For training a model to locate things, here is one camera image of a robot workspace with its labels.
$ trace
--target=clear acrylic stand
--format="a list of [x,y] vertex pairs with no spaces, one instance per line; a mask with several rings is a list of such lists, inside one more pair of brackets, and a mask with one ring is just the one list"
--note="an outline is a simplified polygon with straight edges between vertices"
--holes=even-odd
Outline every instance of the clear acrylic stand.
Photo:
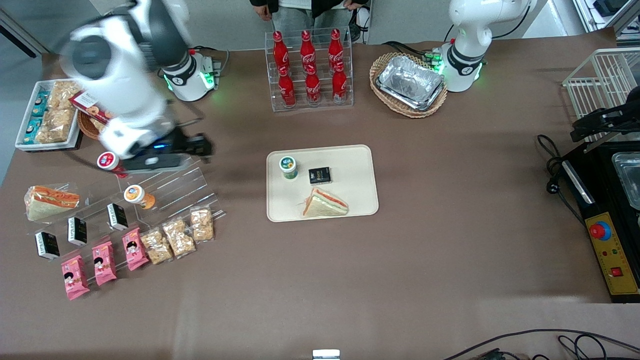
[[[113,244],[116,272],[127,264],[122,237],[139,227],[143,233],[161,225],[172,218],[183,218],[190,224],[189,208],[192,206],[209,206],[212,219],[215,221],[226,213],[220,209],[218,197],[208,187],[200,170],[200,160],[188,159],[187,167],[176,172],[160,172],[131,174],[124,179],[101,181],[87,188],[81,188],[81,205],[77,209],[47,219],[49,224],[40,224],[26,220],[27,234],[33,239],[36,233],[44,231],[56,236],[60,257],[50,260],[58,265],[70,258],[80,255],[84,261],[84,270],[89,285],[95,283],[92,248],[107,241]],[[149,210],[142,210],[138,205],[124,200],[124,190],[132,184],[142,186],[147,193],[156,197],[156,205]],[[128,228],[116,230],[109,226],[107,205],[115,203],[124,208]],[[78,247],[67,241],[67,219],[76,217],[84,220],[87,226],[87,244]]]
[[300,60],[300,47],[302,46],[301,31],[285,31],[282,33],[282,41],[289,50],[289,66],[293,90],[296,94],[296,105],[293,108],[285,108],[278,80],[278,68],[273,57],[273,33],[264,34],[264,52],[267,59],[267,76],[269,78],[269,90],[271,96],[271,108],[274,112],[291,111],[300,109],[317,109],[329,107],[343,107],[353,105],[353,66],[351,57],[351,33],[349,28],[341,28],[342,51],[344,62],[344,74],[347,75],[347,100],[342,104],[333,102],[333,82],[329,73],[329,43],[331,42],[331,30],[333,28],[315,29],[312,32],[311,42],[316,48],[317,75],[320,79],[321,102],[319,106],[310,106],[307,102],[307,88],[305,86],[306,75],[302,69]]

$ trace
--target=person's hand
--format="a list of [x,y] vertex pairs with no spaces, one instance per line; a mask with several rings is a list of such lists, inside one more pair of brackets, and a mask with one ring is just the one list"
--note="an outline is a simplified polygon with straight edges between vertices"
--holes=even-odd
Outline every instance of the person's hand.
[[271,21],[271,13],[269,13],[269,6],[267,5],[254,6],[253,10],[255,11],[256,14],[258,14],[260,19],[264,21]]
[[349,10],[357,10],[362,7],[362,4],[354,3],[353,0],[344,0],[342,5]]

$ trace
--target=jeans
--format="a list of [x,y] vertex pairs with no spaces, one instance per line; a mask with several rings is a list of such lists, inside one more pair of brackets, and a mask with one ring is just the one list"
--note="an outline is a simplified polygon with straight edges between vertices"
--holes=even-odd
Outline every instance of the jeans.
[[351,11],[347,9],[327,10],[315,19],[311,10],[281,6],[271,15],[274,30],[286,32],[321,28],[345,28],[349,26]]

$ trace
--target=red glass bottle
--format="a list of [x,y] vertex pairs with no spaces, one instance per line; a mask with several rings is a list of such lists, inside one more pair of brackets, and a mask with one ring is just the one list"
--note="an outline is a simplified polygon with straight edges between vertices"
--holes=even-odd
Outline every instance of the red glass bottle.
[[343,104],[347,100],[347,75],[344,74],[344,63],[335,64],[333,73],[333,102]]
[[331,42],[329,43],[329,73],[333,75],[335,64],[342,62],[342,41],[340,30],[331,30]]
[[287,69],[289,72],[289,50],[282,41],[282,33],[279,31],[273,32],[273,57],[276,61],[276,67],[280,72],[280,68]]
[[296,93],[293,91],[293,81],[289,77],[289,71],[285,67],[278,69],[280,73],[280,79],[278,80],[278,86],[280,87],[280,94],[282,100],[284,100],[285,108],[292,108],[296,105]]
[[320,105],[320,79],[316,75],[316,65],[309,65],[307,67],[307,79],[305,80],[307,86],[307,102],[309,106],[316,107]]
[[302,69],[308,74],[308,68],[316,67],[316,49],[311,44],[311,32],[302,31],[302,46],[300,47],[300,58],[302,59]]

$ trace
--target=red button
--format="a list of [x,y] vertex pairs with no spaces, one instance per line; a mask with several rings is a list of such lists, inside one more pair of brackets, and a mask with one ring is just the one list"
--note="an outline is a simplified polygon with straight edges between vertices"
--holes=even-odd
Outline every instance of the red button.
[[607,234],[604,226],[600,224],[591,225],[591,227],[589,227],[589,232],[596,239],[602,239]]

